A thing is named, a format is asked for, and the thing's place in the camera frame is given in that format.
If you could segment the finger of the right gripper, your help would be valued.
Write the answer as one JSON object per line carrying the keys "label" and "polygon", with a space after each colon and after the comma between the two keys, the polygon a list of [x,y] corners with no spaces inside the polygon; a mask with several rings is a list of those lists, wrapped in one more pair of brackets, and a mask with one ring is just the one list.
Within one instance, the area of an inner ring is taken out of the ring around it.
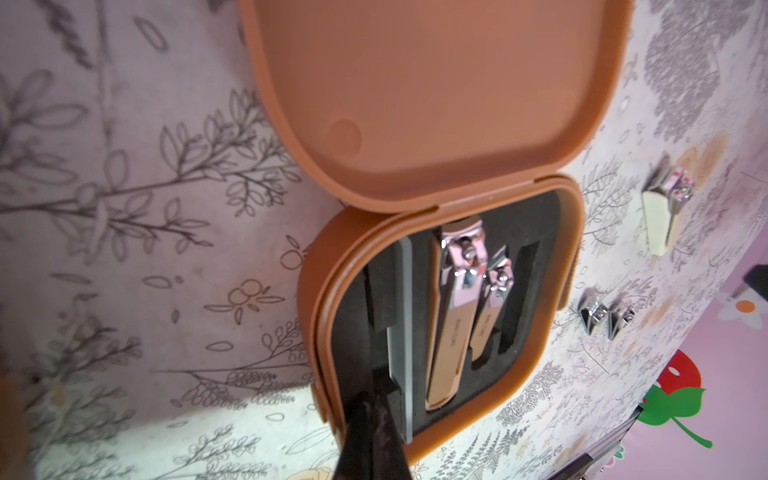
{"label": "finger of the right gripper", "polygon": [[641,413],[642,408],[636,407],[627,420],[588,447],[575,460],[550,476],[548,480],[595,479],[604,470],[610,459],[620,450],[622,440]]}

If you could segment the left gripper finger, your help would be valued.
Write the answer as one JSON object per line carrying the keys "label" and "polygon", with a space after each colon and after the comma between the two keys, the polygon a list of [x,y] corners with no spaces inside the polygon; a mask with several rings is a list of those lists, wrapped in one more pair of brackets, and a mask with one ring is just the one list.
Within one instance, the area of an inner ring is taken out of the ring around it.
{"label": "left gripper finger", "polygon": [[346,436],[332,478],[411,479],[402,439],[387,398],[372,385],[345,410]]}

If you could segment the dark brown nail clipper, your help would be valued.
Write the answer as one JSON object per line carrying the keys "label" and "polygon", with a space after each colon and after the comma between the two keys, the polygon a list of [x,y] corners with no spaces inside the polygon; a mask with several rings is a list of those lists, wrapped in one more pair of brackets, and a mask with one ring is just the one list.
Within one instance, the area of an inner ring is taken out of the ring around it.
{"label": "dark brown nail clipper", "polygon": [[474,215],[434,230],[425,408],[437,410],[458,392],[488,265],[483,221]]}

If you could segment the cream nail clipper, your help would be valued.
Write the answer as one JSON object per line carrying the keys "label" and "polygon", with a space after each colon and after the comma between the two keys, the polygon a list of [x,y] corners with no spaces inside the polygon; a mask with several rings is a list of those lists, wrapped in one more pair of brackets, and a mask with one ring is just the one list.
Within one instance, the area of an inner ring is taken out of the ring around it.
{"label": "cream nail clipper", "polygon": [[642,192],[648,248],[664,256],[673,243],[682,211],[694,195],[695,181],[680,166],[659,169]]}

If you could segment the small silver nail tool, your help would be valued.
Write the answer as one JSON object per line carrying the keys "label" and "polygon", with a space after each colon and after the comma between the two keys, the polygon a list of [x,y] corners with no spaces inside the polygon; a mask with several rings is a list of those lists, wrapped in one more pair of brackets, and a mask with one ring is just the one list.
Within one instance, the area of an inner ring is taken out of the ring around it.
{"label": "small silver nail tool", "polygon": [[578,306],[578,312],[588,335],[592,335],[596,327],[610,316],[610,310],[598,299],[594,289],[588,289],[584,292]]}

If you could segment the small nail clipper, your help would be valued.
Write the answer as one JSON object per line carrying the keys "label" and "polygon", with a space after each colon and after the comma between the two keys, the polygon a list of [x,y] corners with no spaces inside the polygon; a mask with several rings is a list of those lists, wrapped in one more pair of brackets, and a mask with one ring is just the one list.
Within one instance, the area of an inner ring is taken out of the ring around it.
{"label": "small nail clipper", "polygon": [[608,339],[614,341],[622,330],[635,318],[636,312],[632,304],[619,300],[610,309]]}

